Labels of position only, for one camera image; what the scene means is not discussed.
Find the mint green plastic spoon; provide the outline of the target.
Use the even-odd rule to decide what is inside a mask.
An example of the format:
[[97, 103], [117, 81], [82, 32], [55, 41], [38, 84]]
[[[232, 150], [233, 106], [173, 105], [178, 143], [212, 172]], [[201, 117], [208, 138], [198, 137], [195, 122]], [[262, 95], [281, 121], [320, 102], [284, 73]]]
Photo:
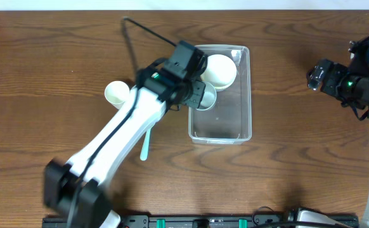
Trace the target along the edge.
[[147, 158], [148, 158], [149, 149], [150, 149], [151, 133], [152, 133], [152, 128], [149, 128], [146, 131], [144, 141], [143, 141], [143, 146], [142, 146], [141, 153], [140, 153], [140, 156], [139, 156], [141, 161], [146, 161]]

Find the grey cup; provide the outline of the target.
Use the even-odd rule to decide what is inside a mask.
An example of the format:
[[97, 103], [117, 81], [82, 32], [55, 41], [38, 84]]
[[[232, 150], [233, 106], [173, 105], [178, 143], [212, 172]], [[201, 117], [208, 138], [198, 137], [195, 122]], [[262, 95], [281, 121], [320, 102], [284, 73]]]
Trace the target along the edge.
[[214, 107], [217, 99], [217, 92], [215, 87], [209, 82], [204, 82], [204, 84], [204, 95], [200, 102], [200, 106], [197, 108], [198, 111], [211, 110]]

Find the clear plastic container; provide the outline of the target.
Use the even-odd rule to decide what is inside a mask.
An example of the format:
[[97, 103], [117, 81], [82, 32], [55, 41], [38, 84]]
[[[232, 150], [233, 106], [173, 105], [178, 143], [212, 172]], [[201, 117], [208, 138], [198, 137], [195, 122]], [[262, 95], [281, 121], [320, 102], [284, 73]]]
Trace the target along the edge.
[[194, 143], [241, 144], [252, 137], [250, 53], [245, 46], [227, 44], [198, 45], [205, 54], [222, 54], [233, 60], [237, 75], [234, 83], [217, 92], [214, 107], [207, 111], [190, 108], [188, 134]]

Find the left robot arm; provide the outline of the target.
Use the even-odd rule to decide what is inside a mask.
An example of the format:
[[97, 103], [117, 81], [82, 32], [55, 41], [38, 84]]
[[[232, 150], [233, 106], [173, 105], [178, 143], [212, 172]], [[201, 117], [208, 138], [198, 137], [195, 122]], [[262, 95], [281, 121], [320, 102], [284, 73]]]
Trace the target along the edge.
[[119, 226], [106, 189], [135, 144], [171, 106], [200, 106], [203, 72], [156, 64], [138, 70], [136, 85], [98, 135], [65, 163], [51, 160], [45, 166], [43, 202], [65, 219], [66, 227]]

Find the white bowl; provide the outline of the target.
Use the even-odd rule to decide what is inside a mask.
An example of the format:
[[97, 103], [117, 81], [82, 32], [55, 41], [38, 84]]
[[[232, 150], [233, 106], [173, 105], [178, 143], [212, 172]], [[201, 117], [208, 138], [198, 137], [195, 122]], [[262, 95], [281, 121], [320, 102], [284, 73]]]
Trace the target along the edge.
[[231, 58], [213, 54], [207, 58], [207, 68], [200, 78], [212, 84], [217, 91], [223, 91], [234, 83], [236, 75], [236, 65]]

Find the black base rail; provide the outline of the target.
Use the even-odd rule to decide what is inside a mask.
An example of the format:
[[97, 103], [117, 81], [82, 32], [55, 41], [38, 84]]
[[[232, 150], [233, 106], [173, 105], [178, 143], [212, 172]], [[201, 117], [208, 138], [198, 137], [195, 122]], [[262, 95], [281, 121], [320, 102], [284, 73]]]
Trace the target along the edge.
[[44, 217], [42, 228], [61, 227], [120, 227], [120, 228], [252, 228], [252, 227], [359, 227], [353, 214], [324, 214], [308, 208], [275, 212], [258, 208], [251, 215], [151, 216], [132, 214], [120, 216], [111, 211], [105, 218], [79, 217], [70, 224], [65, 218]]

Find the white cup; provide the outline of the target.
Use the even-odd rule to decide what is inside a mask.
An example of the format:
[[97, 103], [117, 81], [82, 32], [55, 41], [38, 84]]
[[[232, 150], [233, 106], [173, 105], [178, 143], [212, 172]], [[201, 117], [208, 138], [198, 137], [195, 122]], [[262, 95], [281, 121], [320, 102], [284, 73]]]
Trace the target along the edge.
[[130, 88], [123, 81], [113, 81], [105, 88], [105, 98], [116, 109], [121, 109], [124, 103], [129, 99]]

